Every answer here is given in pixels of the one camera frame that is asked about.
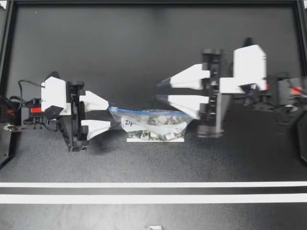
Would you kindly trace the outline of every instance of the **red component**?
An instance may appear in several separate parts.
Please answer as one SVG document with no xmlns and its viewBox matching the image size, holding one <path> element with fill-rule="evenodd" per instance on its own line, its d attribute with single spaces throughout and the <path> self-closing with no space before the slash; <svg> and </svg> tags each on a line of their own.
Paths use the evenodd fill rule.
<svg viewBox="0 0 307 230">
<path fill-rule="evenodd" d="M 8 115 L 14 115 L 14 111 L 12 109 L 8 109 Z"/>
<path fill-rule="evenodd" d="M 291 94 L 301 94 L 300 90 L 302 90 L 302 87 L 292 88 Z"/>
<path fill-rule="evenodd" d="M 31 113 L 35 114 L 35 113 L 43 113 L 42 108 L 31 108 Z"/>
</svg>

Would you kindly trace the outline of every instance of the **ziploc bag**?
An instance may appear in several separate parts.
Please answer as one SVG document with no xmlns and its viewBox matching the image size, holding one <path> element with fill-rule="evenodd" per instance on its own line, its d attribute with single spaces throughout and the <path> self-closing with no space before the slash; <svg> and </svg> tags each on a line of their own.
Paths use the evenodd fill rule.
<svg viewBox="0 0 307 230">
<path fill-rule="evenodd" d="M 147 141 L 169 141 L 184 137 L 192 117 L 184 112 L 169 110 L 133 111 L 108 108 L 114 120 L 130 137 Z"/>
</svg>

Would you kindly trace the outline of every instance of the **black gripper frame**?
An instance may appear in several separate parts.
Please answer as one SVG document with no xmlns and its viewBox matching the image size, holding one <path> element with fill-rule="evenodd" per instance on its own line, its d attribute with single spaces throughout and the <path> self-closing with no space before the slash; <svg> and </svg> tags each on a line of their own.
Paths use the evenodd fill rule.
<svg viewBox="0 0 307 230">
<path fill-rule="evenodd" d="M 57 118 L 59 130 L 62 133 L 69 152 L 83 151 L 88 146 L 88 127 L 81 126 L 85 119 L 84 103 L 79 101 L 79 96 L 85 95 L 82 81 L 66 82 L 67 103 L 71 105 L 71 115 Z"/>
<path fill-rule="evenodd" d="M 209 97 L 209 103 L 200 105 L 200 124 L 197 129 L 197 136 L 200 138 L 220 136 L 216 132 L 216 110 L 223 53 L 221 49 L 204 49 L 202 52 L 202 69 L 210 70 L 210 78 L 202 79 L 202 95 Z"/>
</svg>

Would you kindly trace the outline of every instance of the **robotic arm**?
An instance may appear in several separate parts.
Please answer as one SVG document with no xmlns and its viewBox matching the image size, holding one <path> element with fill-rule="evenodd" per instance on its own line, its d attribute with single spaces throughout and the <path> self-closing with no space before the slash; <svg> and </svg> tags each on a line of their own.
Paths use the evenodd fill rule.
<svg viewBox="0 0 307 230">
<path fill-rule="evenodd" d="M 268 76 L 266 54 L 251 38 L 234 51 L 232 71 L 223 50 L 206 49 L 203 62 L 170 77 L 158 87 L 191 88 L 201 95 L 157 95 L 156 98 L 199 120 L 197 136 L 222 136 L 222 122 L 231 100 L 256 110 L 274 112 L 278 123 L 288 123 L 292 111 L 306 104 L 302 90 L 305 79 L 287 73 Z"/>
<path fill-rule="evenodd" d="M 110 128 L 109 121 L 86 120 L 86 112 L 106 110 L 109 103 L 85 91 L 83 82 L 65 82 L 57 72 L 52 72 L 38 86 L 41 88 L 41 98 L 25 102 L 21 88 L 20 97 L 1 99 L 0 121 L 5 124 L 5 130 L 20 132 L 42 127 L 49 131 L 59 130 L 69 151 L 81 151 L 86 149 L 91 138 Z M 28 118 L 22 124 L 21 108 L 28 109 Z"/>
</svg>

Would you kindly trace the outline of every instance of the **white plastic part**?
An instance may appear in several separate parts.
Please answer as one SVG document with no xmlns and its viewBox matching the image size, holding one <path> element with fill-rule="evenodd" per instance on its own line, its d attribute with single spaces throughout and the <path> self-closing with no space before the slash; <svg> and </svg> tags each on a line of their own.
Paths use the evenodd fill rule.
<svg viewBox="0 0 307 230">
<path fill-rule="evenodd" d="M 190 115 L 194 119 L 199 119 L 201 104 L 207 104 L 209 97 L 199 95 L 169 95 L 168 102 L 172 107 Z"/>
<path fill-rule="evenodd" d="M 106 110 L 109 106 L 109 102 L 105 99 L 97 96 L 91 91 L 85 91 L 85 95 L 79 96 L 79 100 L 84 102 L 85 112 L 92 110 Z"/>
<path fill-rule="evenodd" d="M 163 228 L 160 225 L 149 225 L 147 230 L 163 230 Z"/>
<path fill-rule="evenodd" d="M 54 105 L 65 109 L 66 104 L 66 82 L 64 80 L 50 77 L 41 84 L 42 111 Z"/>
<path fill-rule="evenodd" d="M 220 78 L 221 93 L 244 93 L 240 86 L 256 84 L 266 90 L 266 54 L 259 45 L 234 51 L 234 77 Z"/>
<path fill-rule="evenodd" d="M 88 126 L 87 140 L 106 132 L 111 126 L 109 121 L 98 121 L 98 120 L 82 120 L 81 126 Z"/>
<path fill-rule="evenodd" d="M 71 115 L 71 104 L 66 103 L 66 107 L 60 112 L 60 116 Z"/>
<path fill-rule="evenodd" d="M 210 77 L 209 70 L 202 70 L 202 64 L 195 64 L 170 78 L 172 88 L 202 90 L 201 80 Z"/>
</svg>

